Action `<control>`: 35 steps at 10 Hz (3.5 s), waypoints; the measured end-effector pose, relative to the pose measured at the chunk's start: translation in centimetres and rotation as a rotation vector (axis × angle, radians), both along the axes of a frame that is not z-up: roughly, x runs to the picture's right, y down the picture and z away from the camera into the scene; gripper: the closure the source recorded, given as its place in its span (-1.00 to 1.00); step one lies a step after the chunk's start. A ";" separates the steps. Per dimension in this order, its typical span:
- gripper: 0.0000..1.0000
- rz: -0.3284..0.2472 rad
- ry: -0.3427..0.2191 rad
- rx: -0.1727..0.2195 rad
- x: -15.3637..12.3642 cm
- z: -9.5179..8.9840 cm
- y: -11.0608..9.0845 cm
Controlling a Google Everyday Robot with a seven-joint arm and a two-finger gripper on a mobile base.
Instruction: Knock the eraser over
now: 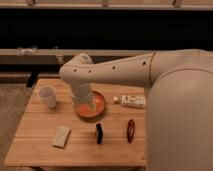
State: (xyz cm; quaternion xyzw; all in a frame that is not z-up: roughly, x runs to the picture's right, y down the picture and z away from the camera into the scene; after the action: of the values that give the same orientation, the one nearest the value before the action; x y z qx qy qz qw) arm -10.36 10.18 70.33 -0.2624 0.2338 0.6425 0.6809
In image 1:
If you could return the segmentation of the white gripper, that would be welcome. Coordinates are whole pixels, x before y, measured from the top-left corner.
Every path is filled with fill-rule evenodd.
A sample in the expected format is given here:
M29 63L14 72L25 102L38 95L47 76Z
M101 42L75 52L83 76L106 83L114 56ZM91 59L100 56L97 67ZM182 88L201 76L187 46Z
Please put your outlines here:
M88 104L92 110L96 110L95 101L93 101L93 91L90 84L71 84L72 101L75 106Z

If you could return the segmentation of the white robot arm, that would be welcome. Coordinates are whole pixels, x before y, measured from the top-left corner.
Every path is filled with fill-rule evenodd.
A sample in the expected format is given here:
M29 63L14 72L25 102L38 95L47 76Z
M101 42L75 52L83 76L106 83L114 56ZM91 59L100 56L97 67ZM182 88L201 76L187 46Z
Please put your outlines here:
M213 171L213 53L155 51L95 64L78 54L60 68L75 103L92 83L144 87L147 171Z

